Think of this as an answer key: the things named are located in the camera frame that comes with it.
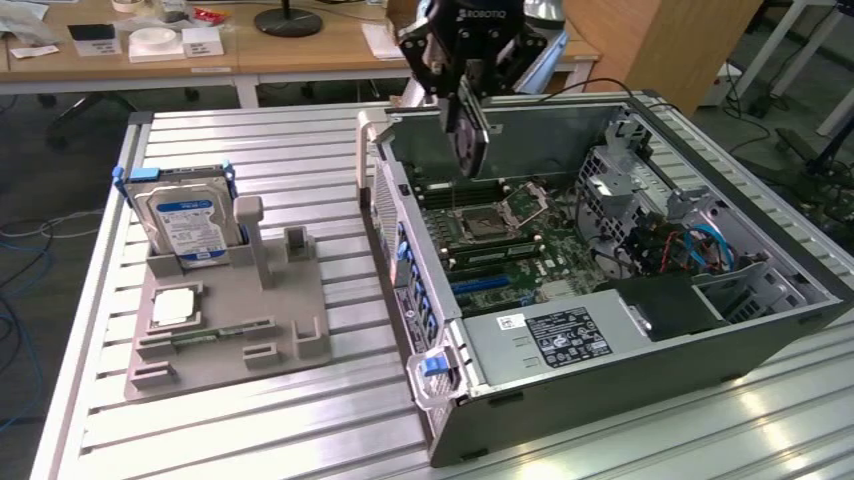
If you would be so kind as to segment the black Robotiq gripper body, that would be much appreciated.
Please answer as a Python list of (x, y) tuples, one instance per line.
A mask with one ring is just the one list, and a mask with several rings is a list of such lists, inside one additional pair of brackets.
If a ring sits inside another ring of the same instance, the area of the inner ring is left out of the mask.
[(430, 1), (426, 22), (450, 54), (455, 73), (491, 31), (513, 36), (526, 28), (522, 1)]

